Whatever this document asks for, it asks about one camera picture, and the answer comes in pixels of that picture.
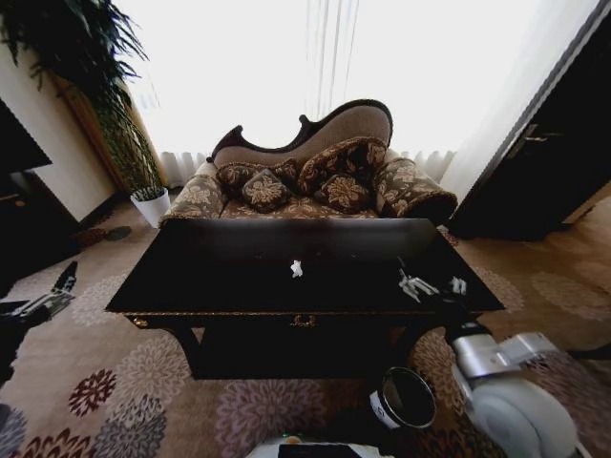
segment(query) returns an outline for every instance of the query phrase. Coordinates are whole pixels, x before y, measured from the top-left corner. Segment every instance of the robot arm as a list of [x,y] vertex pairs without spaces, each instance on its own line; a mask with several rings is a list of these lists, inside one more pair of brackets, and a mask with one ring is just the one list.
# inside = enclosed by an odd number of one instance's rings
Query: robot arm
[[446,341],[456,356],[453,375],[465,396],[469,418],[508,457],[590,456],[560,402],[519,377],[520,364],[558,351],[552,343],[540,333],[518,334],[497,343],[462,305],[460,297],[467,286],[463,280],[453,279],[448,291],[439,291],[404,273],[399,284],[445,319]]

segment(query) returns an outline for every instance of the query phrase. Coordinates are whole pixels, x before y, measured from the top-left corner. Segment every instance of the table leg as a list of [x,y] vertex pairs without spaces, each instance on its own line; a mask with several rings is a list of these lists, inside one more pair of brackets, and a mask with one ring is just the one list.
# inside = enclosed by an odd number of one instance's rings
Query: table leg
[[163,330],[172,334],[176,340],[179,341],[184,356],[187,359],[187,363],[189,363],[191,375],[193,375],[194,379],[199,379],[202,372],[203,357],[201,348],[203,339],[201,343],[198,342],[198,338],[195,336],[193,329],[186,326],[164,327]]

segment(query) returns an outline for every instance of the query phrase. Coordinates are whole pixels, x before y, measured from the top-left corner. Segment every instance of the dark wooden table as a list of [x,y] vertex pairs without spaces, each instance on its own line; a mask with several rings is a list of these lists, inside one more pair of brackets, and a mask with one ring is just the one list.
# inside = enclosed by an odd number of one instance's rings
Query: dark wooden table
[[195,378],[368,376],[405,364],[440,325],[399,287],[399,258],[430,284],[465,280],[474,317],[503,309],[425,219],[184,219],[106,310],[172,333]]

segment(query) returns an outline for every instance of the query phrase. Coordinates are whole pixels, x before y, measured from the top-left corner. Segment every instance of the sofa backrest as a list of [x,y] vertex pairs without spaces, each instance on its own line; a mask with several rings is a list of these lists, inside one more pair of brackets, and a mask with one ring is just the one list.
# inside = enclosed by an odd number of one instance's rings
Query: sofa backrest
[[301,130],[282,148],[264,148],[242,137],[242,126],[222,138],[211,157],[217,167],[230,162],[273,165],[289,157],[297,160],[298,170],[308,159],[325,148],[354,136],[375,136],[390,144],[392,117],[389,109],[377,100],[354,100],[337,108],[325,118],[311,122],[302,114]]

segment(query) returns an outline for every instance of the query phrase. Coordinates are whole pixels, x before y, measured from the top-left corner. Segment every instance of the drawer handle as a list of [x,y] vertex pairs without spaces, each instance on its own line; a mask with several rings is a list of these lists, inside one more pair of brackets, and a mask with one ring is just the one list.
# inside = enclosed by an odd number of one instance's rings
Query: drawer handle
[[143,320],[142,318],[134,318],[134,324],[137,327],[147,327],[149,325],[149,323],[146,320]]
[[306,321],[302,315],[295,315],[293,323],[290,325],[297,327],[314,327],[316,325],[316,317],[314,315],[307,315]]

